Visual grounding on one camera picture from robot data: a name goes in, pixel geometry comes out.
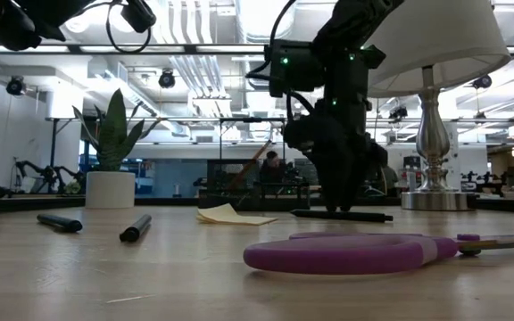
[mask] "potted plant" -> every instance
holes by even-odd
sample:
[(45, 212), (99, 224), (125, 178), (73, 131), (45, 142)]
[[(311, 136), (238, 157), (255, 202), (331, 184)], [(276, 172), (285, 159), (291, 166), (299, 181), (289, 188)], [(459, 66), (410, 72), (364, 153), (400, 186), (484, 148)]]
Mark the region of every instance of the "potted plant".
[[(137, 113), (140, 105), (132, 111), (130, 119)], [(80, 119), (83, 128), (90, 137), (90, 143), (96, 149), (98, 170), (87, 173), (88, 209), (127, 209), (134, 207), (135, 183), (134, 173), (121, 172), (122, 161), (134, 148), (139, 139), (145, 138), (156, 127), (161, 119), (156, 120), (146, 131), (142, 119), (130, 131), (126, 120), (124, 96), (117, 90), (110, 100), (108, 111), (104, 116), (95, 106), (98, 113), (99, 134), (95, 137), (90, 133), (83, 120), (82, 113), (73, 107), (75, 115)]]

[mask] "desk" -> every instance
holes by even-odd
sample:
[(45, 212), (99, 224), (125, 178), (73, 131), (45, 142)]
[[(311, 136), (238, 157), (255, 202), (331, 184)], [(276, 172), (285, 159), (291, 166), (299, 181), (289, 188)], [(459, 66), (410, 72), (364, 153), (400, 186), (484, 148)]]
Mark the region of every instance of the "desk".
[[(245, 246), (298, 232), (514, 234), (509, 213), (355, 209), (394, 215), (394, 222), (257, 213), (279, 221), (208, 226), (188, 207), (0, 214), (0, 321), (514, 321), (514, 250), (390, 276), (290, 276), (243, 263)], [(39, 213), (80, 219), (84, 229), (57, 234), (36, 223)], [(142, 214), (153, 216), (142, 241), (120, 243), (118, 233)]]

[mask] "scissors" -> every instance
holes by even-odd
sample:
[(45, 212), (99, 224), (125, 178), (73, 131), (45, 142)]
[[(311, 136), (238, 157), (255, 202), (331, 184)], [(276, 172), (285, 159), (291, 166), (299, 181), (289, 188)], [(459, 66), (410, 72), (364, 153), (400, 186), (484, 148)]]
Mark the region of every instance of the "scissors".
[(457, 235), (455, 238), (408, 234), (303, 233), (289, 240), (245, 249), (244, 261), (267, 271), (313, 275), (397, 273), (482, 250), (514, 248), (514, 235)]

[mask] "yellow sticky note pad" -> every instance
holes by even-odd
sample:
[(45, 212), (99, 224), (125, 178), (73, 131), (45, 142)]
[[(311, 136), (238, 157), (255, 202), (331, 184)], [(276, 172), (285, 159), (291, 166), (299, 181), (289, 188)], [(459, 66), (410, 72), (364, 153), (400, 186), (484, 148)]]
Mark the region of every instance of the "yellow sticky note pad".
[(221, 205), (211, 209), (197, 209), (196, 218), (202, 223), (248, 226), (260, 226), (277, 220), (277, 218), (241, 216), (237, 214), (230, 204)]

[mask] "white lampshade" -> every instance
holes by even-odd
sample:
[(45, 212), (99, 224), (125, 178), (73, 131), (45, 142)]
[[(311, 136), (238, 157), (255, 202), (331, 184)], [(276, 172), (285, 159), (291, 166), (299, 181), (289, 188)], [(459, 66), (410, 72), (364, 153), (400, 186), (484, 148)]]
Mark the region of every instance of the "white lampshade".
[(405, 0), (366, 45), (387, 58), (369, 75), (369, 96), (414, 95), (424, 89), (422, 67), (434, 66), (435, 88), (484, 76), (510, 61), (486, 0)]

